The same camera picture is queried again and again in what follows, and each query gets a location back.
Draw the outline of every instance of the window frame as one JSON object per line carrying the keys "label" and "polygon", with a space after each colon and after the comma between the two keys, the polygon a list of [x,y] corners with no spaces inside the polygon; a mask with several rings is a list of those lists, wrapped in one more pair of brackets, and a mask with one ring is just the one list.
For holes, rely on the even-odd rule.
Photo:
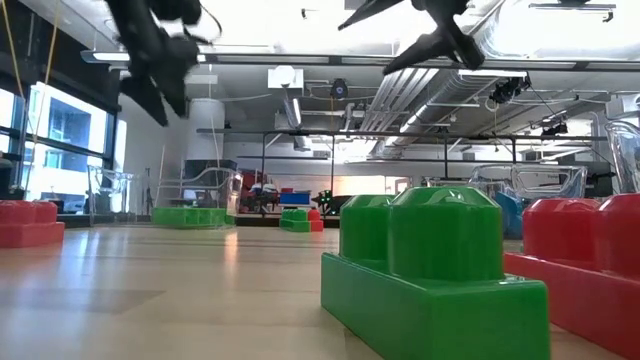
{"label": "window frame", "polygon": [[26,143],[34,142],[38,144],[43,144],[51,148],[52,150],[61,150],[64,152],[75,153],[78,155],[85,155],[88,157],[99,158],[102,160],[102,167],[107,170],[113,170],[114,164],[114,151],[115,151],[115,141],[116,141],[116,133],[117,133],[117,123],[118,123],[118,114],[116,112],[110,112],[104,108],[97,107],[92,103],[89,103],[92,106],[99,108],[102,111],[105,111],[107,114],[107,119],[105,123],[105,146],[103,152],[97,152],[93,150],[89,150],[87,148],[83,148],[80,146],[72,145],[69,143],[65,143],[62,141],[34,136],[33,134],[28,133],[28,121],[29,121],[29,110],[32,104],[31,100],[31,92],[28,91],[25,96],[24,102],[22,98],[14,94],[14,106],[13,106],[13,117],[10,127],[0,126],[0,134],[6,135],[9,137],[9,152],[5,154],[5,157],[15,163],[15,170],[13,177],[11,179],[12,184],[22,184],[22,174],[23,170],[27,166],[31,166],[31,163],[26,164]]}

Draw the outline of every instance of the ceiling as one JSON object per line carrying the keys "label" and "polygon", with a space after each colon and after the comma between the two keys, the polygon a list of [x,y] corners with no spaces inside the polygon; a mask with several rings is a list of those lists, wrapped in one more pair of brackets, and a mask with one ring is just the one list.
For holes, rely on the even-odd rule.
{"label": "ceiling", "polygon": [[[56,1],[21,1],[45,19],[53,21]],[[89,48],[100,51],[117,50],[118,46],[112,40],[113,25],[110,23],[110,15],[103,1],[60,1],[59,25],[63,31]],[[479,29],[476,40],[489,57],[529,60],[568,58],[597,60],[612,57],[618,60],[633,60],[637,58],[640,50],[640,46],[637,45],[640,45],[640,42],[635,39],[629,40],[630,38],[626,35],[638,32],[616,32],[616,29],[622,26],[621,23],[631,28],[640,27],[640,22],[627,21],[629,14],[635,14],[635,12],[627,13],[626,10],[616,12],[616,19],[609,24],[609,27],[601,24],[597,18],[594,22],[594,19],[587,17],[588,19],[581,19],[578,22],[574,20],[565,23],[549,22],[545,24],[547,31],[543,32],[539,24],[537,28],[532,28],[536,24],[531,18],[515,12],[528,2],[506,0],[503,8],[490,16],[487,23]],[[218,17],[223,25],[223,36],[216,41],[220,47],[213,49],[214,52],[394,55],[399,48],[406,45],[407,41],[412,42],[417,34],[433,30],[432,21],[426,15],[406,8],[405,5],[410,3],[408,1],[404,2],[405,5],[394,8],[394,11],[389,14],[380,15],[371,21],[363,22],[362,25],[354,26],[347,33],[338,33],[335,30],[337,24],[351,13],[344,10],[344,0],[202,0],[202,3]],[[475,0],[474,7],[465,14],[465,17],[456,20],[469,31],[483,16],[490,15],[489,10],[497,3],[499,3],[498,0]],[[616,3],[622,10],[640,6],[633,0]],[[307,19],[301,16],[303,8],[308,10]],[[600,30],[587,31],[590,28]],[[202,24],[194,32],[207,38],[215,38],[218,35],[215,24],[206,17],[203,17]],[[505,40],[505,34],[511,37]],[[573,42],[569,41],[570,45],[562,46],[560,42],[555,41],[558,39],[550,41],[551,36],[565,39],[563,41],[573,39]],[[537,41],[537,45],[527,48],[526,45],[535,42],[534,40]],[[576,47],[576,44],[587,43],[591,46],[586,50]],[[193,73],[215,74],[218,81],[212,85],[190,84],[188,95],[192,98],[210,96],[222,99],[226,103],[227,120],[233,129],[259,131],[273,129],[274,113],[282,107],[284,90],[267,88],[269,68],[272,66],[202,65]],[[304,78],[307,81],[305,92],[289,90],[289,95],[301,97],[303,111],[344,110],[349,102],[370,104],[383,81],[379,67],[303,66],[299,68],[304,70]],[[451,76],[457,73],[456,70],[441,70],[443,71],[452,73],[453,75],[449,74]],[[521,104],[504,105],[495,112],[487,109],[485,100],[493,89],[493,82],[499,80],[495,78],[488,82],[489,86],[475,93],[475,96],[464,99],[469,104],[478,104],[478,107],[446,106],[442,107],[441,111],[435,112],[437,116],[422,120],[428,123],[440,121],[451,123],[449,115],[456,114],[456,121],[451,123],[449,131],[461,136],[496,130],[500,134],[522,133],[529,127],[530,122],[537,122],[548,116],[551,113],[549,108],[554,112],[566,109],[572,116],[589,118],[590,111],[603,109],[602,102],[610,98],[610,93],[640,92],[640,73],[536,71],[531,72],[530,76],[537,93],[533,91],[523,93],[517,98],[519,102],[523,102]],[[326,100],[329,94],[327,84],[336,78],[344,78],[347,81],[350,86],[350,98],[356,98],[354,101],[331,104]],[[429,83],[423,89],[423,93],[436,91],[434,87],[437,87],[437,83]],[[571,100],[576,95],[579,95],[580,101]],[[549,100],[551,103],[549,107],[539,104],[540,98]],[[410,114],[425,100],[427,99],[424,94],[421,94],[406,111]],[[399,116],[388,130],[398,130],[408,117],[409,115]],[[330,116],[303,116],[303,125],[328,128],[328,125],[335,120]],[[247,141],[249,138],[228,137],[232,141]]]}

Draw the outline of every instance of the transparent enclosure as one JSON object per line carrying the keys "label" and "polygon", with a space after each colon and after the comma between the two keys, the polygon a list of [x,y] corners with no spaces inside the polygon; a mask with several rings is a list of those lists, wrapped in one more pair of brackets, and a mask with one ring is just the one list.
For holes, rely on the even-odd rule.
{"label": "transparent enclosure", "polygon": [[150,194],[147,176],[127,174],[89,165],[89,215],[96,223],[136,223],[148,214]]}
{"label": "transparent enclosure", "polygon": [[189,228],[235,225],[242,180],[239,172],[219,167],[207,167],[192,178],[160,179],[152,221]]}
{"label": "transparent enclosure", "polygon": [[469,184],[500,205],[505,237],[521,239],[527,206],[541,198],[583,197],[586,178],[583,166],[483,165],[473,170]]}
{"label": "transparent enclosure", "polygon": [[469,184],[491,197],[503,192],[526,201],[583,197],[586,179],[584,166],[483,165],[473,170]]}
{"label": "transparent enclosure", "polygon": [[620,192],[640,192],[640,129],[625,121],[605,125]]}

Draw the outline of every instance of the cable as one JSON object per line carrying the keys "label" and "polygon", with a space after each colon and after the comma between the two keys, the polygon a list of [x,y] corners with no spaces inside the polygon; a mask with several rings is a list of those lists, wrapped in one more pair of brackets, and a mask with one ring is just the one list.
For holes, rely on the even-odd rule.
{"label": "cable", "polygon": [[491,112],[497,112],[497,111],[498,111],[498,109],[500,108],[500,104],[495,103],[495,104],[496,104],[496,107],[492,108],[492,107],[490,107],[490,106],[489,106],[489,100],[491,100],[491,99],[489,99],[489,97],[487,97],[487,99],[484,101],[484,107],[485,107],[487,110],[491,111]]}
{"label": "cable", "polygon": [[206,12],[213,19],[213,21],[215,21],[216,26],[218,27],[218,36],[216,36],[211,42],[220,39],[222,37],[222,25],[220,25],[220,21],[218,21],[218,18],[213,16],[209,9],[207,9],[204,5],[201,4],[200,6],[202,7],[202,10],[204,10],[204,12]]}
{"label": "cable", "polygon": [[247,96],[247,97],[239,97],[239,98],[225,98],[225,99],[216,99],[220,102],[235,102],[235,101],[249,101],[249,100],[257,100],[272,96],[272,94],[262,94],[256,96]]}
{"label": "cable", "polygon": [[536,94],[536,96],[538,97],[538,99],[540,99],[540,101],[542,101],[542,104],[544,106],[547,107],[547,109],[549,109],[549,111],[551,111],[551,114],[553,116],[556,116],[556,112],[553,111],[553,109],[551,108],[551,106],[549,106],[549,104],[542,98],[542,96],[540,96],[540,94],[538,94],[538,92],[536,91],[536,89],[533,88],[533,85],[529,85],[529,87],[531,88],[531,91],[533,91],[534,94]]}

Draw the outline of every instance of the green toy block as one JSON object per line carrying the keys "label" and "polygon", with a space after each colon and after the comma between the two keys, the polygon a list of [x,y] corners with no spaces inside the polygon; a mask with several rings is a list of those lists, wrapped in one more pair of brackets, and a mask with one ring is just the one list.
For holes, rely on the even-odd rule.
{"label": "green toy block", "polygon": [[548,360],[542,282],[408,280],[322,257],[322,306],[388,360]]}
{"label": "green toy block", "polygon": [[282,212],[282,218],[293,221],[307,221],[307,212],[297,209],[286,209]]}
{"label": "green toy block", "polygon": [[467,187],[412,188],[389,206],[389,266],[409,278],[498,280],[502,213]]}
{"label": "green toy block", "polygon": [[386,202],[345,205],[325,309],[385,359],[550,359],[546,288],[505,277],[497,204],[464,187]]}
{"label": "green toy block", "polygon": [[176,228],[223,227],[235,224],[226,209],[154,208],[151,221],[155,225]]}
{"label": "green toy block", "polygon": [[280,219],[280,228],[292,232],[311,232],[311,222]]}
{"label": "green toy block", "polygon": [[391,195],[354,196],[340,208],[340,255],[386,260]]}

